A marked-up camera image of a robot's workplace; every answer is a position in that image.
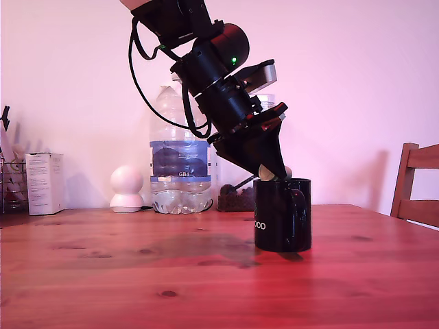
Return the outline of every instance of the wooden table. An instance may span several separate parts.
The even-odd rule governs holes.
[[[301,254],[252,213],[2,222],[2,329],[439,328],[439,232],[355,206],[314,206]]]

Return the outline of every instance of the wire rack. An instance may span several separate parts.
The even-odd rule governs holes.
[[[29,209],[25,161],[6,162],[0,157],[0,213]]]

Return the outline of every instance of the wooden chair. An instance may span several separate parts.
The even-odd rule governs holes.
[[[390,216],[439,227],[439,201],[410,200],[415,169],[439,169],[439,144],[404,144]]]

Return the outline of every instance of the bottle label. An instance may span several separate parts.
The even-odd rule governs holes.
[[[210,182],[211,146],[206,141],[154,141],[151,182]]]

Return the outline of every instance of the cardboard box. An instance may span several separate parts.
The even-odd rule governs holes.
[[[65,209],[62,154],[26,154],[30,215],[52,215]]]

